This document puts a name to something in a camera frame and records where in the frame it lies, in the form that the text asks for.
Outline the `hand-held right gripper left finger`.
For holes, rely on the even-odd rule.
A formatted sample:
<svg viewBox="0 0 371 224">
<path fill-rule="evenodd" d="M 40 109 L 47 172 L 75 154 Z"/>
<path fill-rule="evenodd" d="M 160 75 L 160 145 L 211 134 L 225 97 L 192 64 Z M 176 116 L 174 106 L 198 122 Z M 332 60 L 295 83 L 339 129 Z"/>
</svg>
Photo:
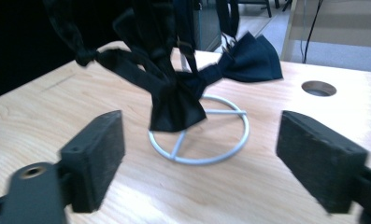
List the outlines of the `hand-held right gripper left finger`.
<svg viewBox="0 0 371 224">
<path fill-rule="evenodd" d="M 98 210 L 125 154 L 121 111 L 93 119 L 60 154 L 57 168 L 65 203 L 76 213 Z"/>
</svg>

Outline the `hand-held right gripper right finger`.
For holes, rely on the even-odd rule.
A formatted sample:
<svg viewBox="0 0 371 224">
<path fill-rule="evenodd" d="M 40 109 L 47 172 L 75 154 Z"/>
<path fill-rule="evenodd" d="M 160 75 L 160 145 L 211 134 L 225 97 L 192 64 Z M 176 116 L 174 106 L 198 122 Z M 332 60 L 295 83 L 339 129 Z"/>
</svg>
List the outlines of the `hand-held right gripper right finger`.
<svg viewBox="0 0 371 224">
<path fill-rule="evenodd" d="M 283 111 L 278 157 L 329 213 L 347 213 L 367 151 L 315 119 Z"/>
</svg>

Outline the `black bow tie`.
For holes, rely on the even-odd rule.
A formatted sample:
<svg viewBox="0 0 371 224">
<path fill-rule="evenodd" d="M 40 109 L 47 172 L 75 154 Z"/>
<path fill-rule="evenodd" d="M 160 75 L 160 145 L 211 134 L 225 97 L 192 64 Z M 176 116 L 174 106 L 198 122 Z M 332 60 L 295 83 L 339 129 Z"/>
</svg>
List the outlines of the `black bow tie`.
<svg viewBox="0 0 371 224">
<path fill-rule="evenodd" d="M 225 39 L 223 53 L 217 63 L 198 69 L 195 60 L 193 0 L 173 0 L 178 48 L 191 70 L 180 72 L 179 78 L 201 98 L 206 87 L 229 78 L 237 82 L 256 83 L 282 78 L 278 54 L 262 35 L 245 33 L 237 39 L 239 25 L 238 0 L 216 0 L 221 34 Z"/>
<path fill-rule="evenodd" d="M 206 118 L 197 97 L 171 63 L 175 45 L 174 12 L 169 3 L 131 0 L 113 29 L 128 47 L 99 51 L 84 45 L 72 16 L 72 0 L 43 0 L 58 36 L 76 54 L 76 62 L 97 62 L 151 95 L 150 129 L 183 131 Z"/>
</svg>

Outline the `white wire display rack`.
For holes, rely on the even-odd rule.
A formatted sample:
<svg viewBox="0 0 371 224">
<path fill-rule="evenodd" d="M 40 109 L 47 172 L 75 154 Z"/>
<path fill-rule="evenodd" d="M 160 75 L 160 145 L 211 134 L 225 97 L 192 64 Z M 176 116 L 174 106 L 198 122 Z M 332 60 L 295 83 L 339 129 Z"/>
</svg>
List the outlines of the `white wire display rack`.
<svg viewBox="0 0 371 224">
<path fill-rule="evenodd" d="M 188 133 L 186 130 L 179 132 L 179 136 L 178 136 L 178 139 L 176 141 L 176 144 L 173 146 L 171 151 L 167 151 L 163 147 L 161 147 L 159 145 L 159 143 L 157 142 L 156 138 L 155 138 L 154 132 L 149 131 L 150 143 L 151 143 L 152 147 L 156 150 L 157 153 L 159 153 L 164 158 L 166 158 L 170 161 L 176 162 L 176 163 L 197 166 L 197 165 L 209 165 L 209 164 L 218 163 L 218 162 L 228 160 L 231 157 L 233 157 L 238 151 L 240 151 L 243 146 L 245 146 L 245 144 L 246 144 L 246 142 L 249 138 L 249 135 L 250 135 L 250 123 L 249 123 L 249 120 L 247 118 L 247 112 L 244 111 L 244 110 L 241 110 L 233 102 L 231 102 L 231 101 L 229 101 L 225 98 L 222 98 L 220 96 L 217 96 L 217 95 L 204 94 L 202 96 L 202 99 L 203 100 L 210 100 L 210 101 L 213 101 L 213 102 L 216 102 L 216 103 L 219 103 L 219 104 L 222 104 L 222 105 L 226 105 L 226 106 L 229 107 L 229 110 L 206 109 L 205 112 L 208 115 L 235 115 L 235 116 L 238 116 L 242 120 L 244 131 L 242 133 L 242 136 L 241 136 L 239 142 L 232 149 L 229 149 L 227 152 L 225 152 L 221 155 L 218 155 L 218 156 L 215 156 L 215 157 L 210 157 L 210 158 L 190 159 L 190 158 L 180 157 L 178 155 L 178 153 L 181 150 L 182 143 L 185 140 L 185 137 Z"/>
</svg>

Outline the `dark grey cabinet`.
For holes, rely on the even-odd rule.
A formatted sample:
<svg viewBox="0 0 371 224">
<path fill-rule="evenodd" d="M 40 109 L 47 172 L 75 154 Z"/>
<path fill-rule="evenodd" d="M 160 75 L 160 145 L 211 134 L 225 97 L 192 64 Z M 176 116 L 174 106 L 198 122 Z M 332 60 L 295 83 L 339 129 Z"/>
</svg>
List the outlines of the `dark grey cabinet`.
<svg viewBox="0 0 371 224">
<path fill-rule="evenodd" d="M 216 0 L 193 0 L 193 27 L 197 50 L 214 51 L 221 45 Z"/>
</svg>

